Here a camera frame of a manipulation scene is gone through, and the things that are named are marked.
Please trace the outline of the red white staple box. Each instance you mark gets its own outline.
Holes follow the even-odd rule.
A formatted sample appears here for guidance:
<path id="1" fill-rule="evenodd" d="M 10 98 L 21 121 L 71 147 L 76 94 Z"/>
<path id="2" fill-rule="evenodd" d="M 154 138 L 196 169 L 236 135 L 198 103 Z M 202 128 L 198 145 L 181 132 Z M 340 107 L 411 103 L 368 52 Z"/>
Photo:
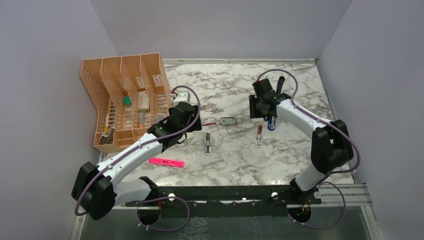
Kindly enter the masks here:
<path id="1" fill-rule="evenodd" d="M 205 117 L 201 119 L 201 124 L 203 126 L 215 125 L 216 123 L 215 117 Z"/>

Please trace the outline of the staple tray with staples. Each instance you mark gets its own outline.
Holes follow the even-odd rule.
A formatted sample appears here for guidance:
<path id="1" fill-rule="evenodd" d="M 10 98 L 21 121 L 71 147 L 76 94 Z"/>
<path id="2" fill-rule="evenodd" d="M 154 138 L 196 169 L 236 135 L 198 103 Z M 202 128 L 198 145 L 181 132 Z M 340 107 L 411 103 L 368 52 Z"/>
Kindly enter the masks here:
<path id="1" fill-rule="evenodd" d="M 235 117 L 221 117 L 220 124 L 222 126 L 235 126 L 237 125 L 237 119 Z"/>

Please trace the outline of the white eraser block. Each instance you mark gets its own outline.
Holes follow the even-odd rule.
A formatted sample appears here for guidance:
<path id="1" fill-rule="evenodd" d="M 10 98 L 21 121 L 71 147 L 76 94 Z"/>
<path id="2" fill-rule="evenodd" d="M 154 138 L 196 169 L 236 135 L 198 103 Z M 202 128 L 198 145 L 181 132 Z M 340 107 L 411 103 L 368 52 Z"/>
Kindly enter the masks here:
<path id="1" fill-rule="evenodd" d="M 204 153 L 211 154 L 211 134 L 209 132 L 205 134 Z"/>

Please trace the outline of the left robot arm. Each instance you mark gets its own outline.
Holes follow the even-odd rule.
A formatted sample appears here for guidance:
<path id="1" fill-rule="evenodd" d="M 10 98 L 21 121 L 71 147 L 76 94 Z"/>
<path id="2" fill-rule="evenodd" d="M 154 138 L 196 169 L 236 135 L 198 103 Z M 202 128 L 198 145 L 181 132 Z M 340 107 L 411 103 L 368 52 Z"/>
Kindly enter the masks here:
<path id="1" fill-rule="evenodd" d="M 121 204 L 155 203 L 156 185 L 148 177 L 122 180 L 142 163 L 178 144 L 187 133 L 202 129 L 199 105 L 180 102 L 169 111 L 168 117 L 153 124 L 139 140 L 116 156 L 97 165 L 86 162 L 80 167 L 71 191 L 77 216 L 88 214 L 99 220 Z"/>

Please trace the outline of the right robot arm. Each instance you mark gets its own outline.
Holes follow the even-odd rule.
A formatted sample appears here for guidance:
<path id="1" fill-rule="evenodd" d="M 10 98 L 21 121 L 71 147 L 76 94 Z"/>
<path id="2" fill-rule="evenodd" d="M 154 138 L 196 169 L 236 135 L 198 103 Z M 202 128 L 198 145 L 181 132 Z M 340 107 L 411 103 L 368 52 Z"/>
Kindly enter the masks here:
<path id="1" fill-rule="evenodd" d="M 300 204 L 334 169 L 353 159 L 349 132 L 342 120 L 329 121 L 298 105 L 289 95 L 277 93 L 265 78 L 252 84 L 249 96 L 250 118 L 281 118 L 311 140 L 310 165 L 290 182 L 289 199 Z"/>

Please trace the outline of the clear tape roll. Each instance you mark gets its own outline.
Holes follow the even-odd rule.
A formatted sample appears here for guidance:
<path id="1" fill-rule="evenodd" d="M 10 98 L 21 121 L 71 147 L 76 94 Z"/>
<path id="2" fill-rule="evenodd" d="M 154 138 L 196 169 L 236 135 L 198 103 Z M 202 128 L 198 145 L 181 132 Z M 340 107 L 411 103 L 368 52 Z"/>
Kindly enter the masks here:
<path id="1" fill-rule="evenodd" d="M 154 117 L 153 117 L 153 124 L 157 124 L 157 123 L 159 123 L 160 121 L 162 121 L 162 120 L 164 120 L 165 118 L 166 118 L 167 116 L 166 115 L 164 115 L 164 114 L 157 114 L 157 115 L 155 115 Z"/>

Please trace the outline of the white paper card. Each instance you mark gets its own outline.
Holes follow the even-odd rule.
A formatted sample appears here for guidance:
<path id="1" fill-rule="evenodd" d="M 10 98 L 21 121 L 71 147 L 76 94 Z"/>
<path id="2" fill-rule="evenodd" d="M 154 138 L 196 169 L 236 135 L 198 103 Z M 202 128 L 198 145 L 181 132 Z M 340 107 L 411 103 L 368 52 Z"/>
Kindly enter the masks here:
<path id="1" fill-rule="evenodd" d="M 139 113 L 148 113 L 150 111 L 150 100 L 146 91 L 138 92 L 137 110 Z"/>

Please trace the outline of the pink highlighter marker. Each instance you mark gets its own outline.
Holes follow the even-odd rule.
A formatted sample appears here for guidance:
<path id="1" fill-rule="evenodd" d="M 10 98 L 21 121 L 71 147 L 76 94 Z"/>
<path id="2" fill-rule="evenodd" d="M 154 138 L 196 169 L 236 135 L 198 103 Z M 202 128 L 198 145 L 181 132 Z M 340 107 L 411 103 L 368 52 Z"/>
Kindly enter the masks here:
<path id="1" fill-rule="evenodd" d="M 148 162 L 154 165 L 161 165 L 161 166 L 168 166 L 168 167 L 175 167 L 175 168 L 183 168 L 185 166 L 184 161 L 157 158 L 157 157 L 150 158 Z"/>

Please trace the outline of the orange plastic desk organizer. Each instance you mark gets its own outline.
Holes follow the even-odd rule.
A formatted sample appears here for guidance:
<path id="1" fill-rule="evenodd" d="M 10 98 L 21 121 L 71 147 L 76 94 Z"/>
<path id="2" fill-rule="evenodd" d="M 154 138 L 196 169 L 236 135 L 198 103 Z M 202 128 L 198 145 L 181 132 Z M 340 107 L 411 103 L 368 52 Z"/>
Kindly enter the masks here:
<path id="1" fill-rule="evenodd" d="M 116 153 L 168 116 L 171 89 L 160 53 L 85 59 L 80 76 L 97 109 L 93 146 Z"/>

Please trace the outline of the green eraser in organizer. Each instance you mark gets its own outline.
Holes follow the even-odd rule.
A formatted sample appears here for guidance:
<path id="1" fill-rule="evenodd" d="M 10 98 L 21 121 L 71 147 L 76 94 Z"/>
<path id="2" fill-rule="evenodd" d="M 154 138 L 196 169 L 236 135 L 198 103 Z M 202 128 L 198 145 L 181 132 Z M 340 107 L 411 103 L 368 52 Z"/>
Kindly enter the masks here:
<path id="1" fill-rule="evenodd" d="M 131 105 L 132 105 L 131 98 L 130 98 L 128 95 L 125 95 L 125 96 L 123 97 L 123 104 L 124 104 L 125 106 L 131 106 Z"/>

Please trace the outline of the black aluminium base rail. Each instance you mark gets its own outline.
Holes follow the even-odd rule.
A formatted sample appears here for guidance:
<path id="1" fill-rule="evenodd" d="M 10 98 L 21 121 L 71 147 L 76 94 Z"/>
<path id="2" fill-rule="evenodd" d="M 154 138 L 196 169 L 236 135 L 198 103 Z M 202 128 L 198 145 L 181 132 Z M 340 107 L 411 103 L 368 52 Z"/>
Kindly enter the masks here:
<path id="1" fill-rule="evenodd" d="M 180 197 L 193 207 L 206 204 L 246 205 L 257 203 L 267 207 L 289 208 L 335 206 L 371 206 L 368 188 L 364 184 L 324 184 L 298 196 L 289 185 L 241 185 L 241 186 L 159 186 L 152 191 L 152 205 L 172 207 Z"/>

